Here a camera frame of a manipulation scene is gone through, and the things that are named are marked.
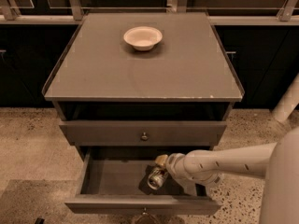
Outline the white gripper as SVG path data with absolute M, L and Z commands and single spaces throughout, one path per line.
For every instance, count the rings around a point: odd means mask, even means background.
M 184 167 L 185 155 L 181 153 L 171 154 L 169 157 L 166 154 L 159 155 L 155 159 L 155 164 L 163 169 L 160 170 L 160 178 L 166 180 L 169 174 L 177 180 L 186 178 L 186 170 Z

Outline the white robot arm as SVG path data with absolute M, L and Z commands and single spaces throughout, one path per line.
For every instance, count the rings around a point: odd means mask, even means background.
M 171 175 L 183 188 L 196 183 L 217 184 L 222 174 L 246 175 L 265 180 L 260 224 L 299 224 L 299 128 L 271 144 L 219 151 L 194 150 L 156 159 L 161 171 L 148 179 L 160 188 Z

